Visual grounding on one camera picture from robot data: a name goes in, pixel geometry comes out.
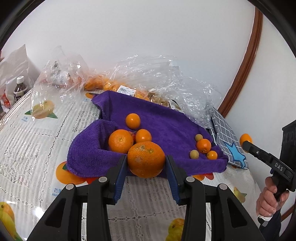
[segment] brown wooden trim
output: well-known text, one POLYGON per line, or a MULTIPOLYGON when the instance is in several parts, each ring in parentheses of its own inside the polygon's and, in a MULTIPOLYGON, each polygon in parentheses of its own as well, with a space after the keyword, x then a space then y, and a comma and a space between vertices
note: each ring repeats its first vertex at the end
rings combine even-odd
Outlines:
POLYGON ((287 217, 289 217, 292 213, 293 213, 293 210, 294 210, 294 207, 295 207, 295 204, 290 207, 282 216, 281 216, 281 222, 284 221, 287 217))
POLYGON ((255 8, 253 29, 244 59, 218 111, 226 117, 237 97, 239 96, 252 68, 262 31, 263 14, 255 8))

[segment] red label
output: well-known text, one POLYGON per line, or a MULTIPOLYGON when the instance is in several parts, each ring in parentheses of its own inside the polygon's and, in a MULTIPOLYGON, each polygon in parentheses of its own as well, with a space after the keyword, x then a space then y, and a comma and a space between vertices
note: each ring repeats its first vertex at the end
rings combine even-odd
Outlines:
POLYGON ((7 99, 5 93, 4 93, 4 95, 2 95, 2 100, 3 100, 3 102, 4 102, 4 106, 7 107, 7 108, 10 108, 10 102, 9 102, 9 100, 7 99))

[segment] blue gripper pad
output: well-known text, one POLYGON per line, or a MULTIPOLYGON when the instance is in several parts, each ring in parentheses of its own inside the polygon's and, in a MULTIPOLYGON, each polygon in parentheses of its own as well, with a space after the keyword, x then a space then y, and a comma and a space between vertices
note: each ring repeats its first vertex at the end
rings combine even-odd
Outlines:
POLYGON ((180 202, 179 187, 178 182, 175 176, 175 173, 172 169, 172 166, 168 160, 168 157, 165 158, 165 171, 170 185, 170 191, 172 192, 173 199, 178 204, 180 202))
POLYGON ((125 157, 121 164, 121 168, 115 182, 115 190, 114 190, 114 197, 113 197, 113 200, 115 203, 117 203, 117 201, 121 197, 124 181, 126 179, 127 170, 128 170, 128 163, 127 163, 127 157, 125 157))

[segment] bottle cap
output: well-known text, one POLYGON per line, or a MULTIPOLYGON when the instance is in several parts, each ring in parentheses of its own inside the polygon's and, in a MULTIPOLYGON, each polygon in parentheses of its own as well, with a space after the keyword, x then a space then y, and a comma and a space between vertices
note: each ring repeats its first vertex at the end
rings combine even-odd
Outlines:
POLYGON ((24 77, 23 76, 17 77, 17 84, 21 84, 23 82, 24 82, 24 77))

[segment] gray checkered cloth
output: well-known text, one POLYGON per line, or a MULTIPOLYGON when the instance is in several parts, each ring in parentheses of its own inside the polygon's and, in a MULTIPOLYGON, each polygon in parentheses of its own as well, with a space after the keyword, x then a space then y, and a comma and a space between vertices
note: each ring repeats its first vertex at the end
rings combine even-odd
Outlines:
POLYGON ((237 137, 233 130, 227 124, 223 116, 213 108, 212 111, 212 136, 215 143, 220 146, 221 150, 228 156, 228 164, 249 169, 248 161, 244 155, 237 137))

